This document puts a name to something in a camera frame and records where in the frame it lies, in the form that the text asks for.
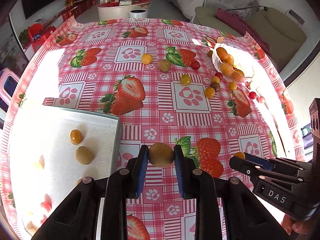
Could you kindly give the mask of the bare right hand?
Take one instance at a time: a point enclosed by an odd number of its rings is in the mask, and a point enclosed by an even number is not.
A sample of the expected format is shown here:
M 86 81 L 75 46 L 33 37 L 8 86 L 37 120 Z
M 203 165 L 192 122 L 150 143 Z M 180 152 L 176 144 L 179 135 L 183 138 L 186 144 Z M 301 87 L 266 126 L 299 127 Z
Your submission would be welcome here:
M 306 221 L 296 221 L 285 214 L 281 226 L 289 235 L 293 231 L 300 235 L 311 235 L 316 230 L 318 222 L 319 213 Z

